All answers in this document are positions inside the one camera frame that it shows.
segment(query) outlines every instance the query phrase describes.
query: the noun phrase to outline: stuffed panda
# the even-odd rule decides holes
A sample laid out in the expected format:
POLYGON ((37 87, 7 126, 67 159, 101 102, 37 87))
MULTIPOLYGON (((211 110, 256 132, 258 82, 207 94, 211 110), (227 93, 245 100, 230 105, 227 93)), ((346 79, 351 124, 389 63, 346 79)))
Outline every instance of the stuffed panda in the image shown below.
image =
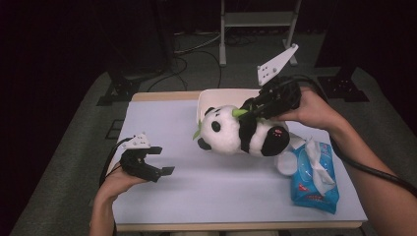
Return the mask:
POLYGON ((222 154, 241 150, 252 156, 273 156, 288 146, 290 136, 284 122, 251 117, 239 119, 248 111, 233 105, 211 107, 200 126, 200 148, 222 154))

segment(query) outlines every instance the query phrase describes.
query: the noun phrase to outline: white bracket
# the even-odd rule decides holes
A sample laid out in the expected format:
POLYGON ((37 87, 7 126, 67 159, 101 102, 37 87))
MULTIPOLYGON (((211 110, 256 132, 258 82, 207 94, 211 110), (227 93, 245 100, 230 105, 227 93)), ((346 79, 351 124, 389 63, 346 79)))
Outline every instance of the white bracket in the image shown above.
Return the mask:
POLYGON ((293 43, 291 47, 283 51, 281 54, 270 59, 262 66, 258 66, 258 82, 260 86, 266 84, 270 79, 278 75, 285 64, 291 59, 295 51, 297 51, 298 45, 293 43))
POLYGON ((145 133, 141 133, 138 136, 135 136, 130 141, 124 143, 122 145, 124 149, 144 149, 150 148, 150 142, 145 135, 145 133))

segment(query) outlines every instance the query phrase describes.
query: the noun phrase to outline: metal shelf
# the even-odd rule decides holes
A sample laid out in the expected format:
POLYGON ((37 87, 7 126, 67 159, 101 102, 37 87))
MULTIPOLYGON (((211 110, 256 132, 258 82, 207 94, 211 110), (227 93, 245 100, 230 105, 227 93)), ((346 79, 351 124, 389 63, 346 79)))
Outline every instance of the metal shelf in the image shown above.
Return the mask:
POLYGON ((225 13, 226 27, 288 27, 293 12, 225 13))

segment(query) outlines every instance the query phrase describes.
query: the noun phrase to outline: plastic package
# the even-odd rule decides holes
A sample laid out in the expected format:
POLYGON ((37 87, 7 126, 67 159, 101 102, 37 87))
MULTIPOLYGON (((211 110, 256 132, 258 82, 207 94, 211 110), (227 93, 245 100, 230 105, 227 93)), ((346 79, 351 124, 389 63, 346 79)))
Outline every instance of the plastic package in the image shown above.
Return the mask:
POLYGON ((293 150, 293 153, 297 156, 297 171, 291 178, 291 200, 297 206, 314 207, 335 214, 339 192, 334 176, 331 146, 315 142, 317 149, 320 151, 319 163, 321 169, 326 171, 326 173, 319 173, 318 168, 314 170, 312 167, 311 158, 306 151, 308 145, 309 143, 306 143, 293 150), (318 175, 322 174, 325 174, 326 177, 321 176, 319 179, 322 181, 318 183, 318 175), (321 193, 315 182, 316 185, 320 185, 319 189, 325 189, 326 192, 321 193))

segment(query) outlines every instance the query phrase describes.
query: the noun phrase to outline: table surface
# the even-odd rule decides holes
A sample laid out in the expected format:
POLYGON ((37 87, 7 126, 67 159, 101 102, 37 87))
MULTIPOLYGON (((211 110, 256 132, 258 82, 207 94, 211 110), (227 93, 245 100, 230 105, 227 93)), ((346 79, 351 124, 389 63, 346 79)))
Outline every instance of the table surface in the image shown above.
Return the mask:
MULTIPOLYGON (((163 148, 160 155, 148 155, 146 162, 175 170, 157 183, 134 186, 116 200, 113 210, 119 231, 353 228, 367 220, 335 154, 340 199, 336 214, 331 214, 295 206, 290 179, 277 172, 273 157, 222 156, 200 149, 192 140, 199 95, 199 91, 175 91, 133 96, 119 140, 146 132, 153 146, 163 148)), ((329 143, 324 131, 296 122, 288 126, 302 138, 329 143)), ((112 164, 122 152, 116 151, 112 164)))

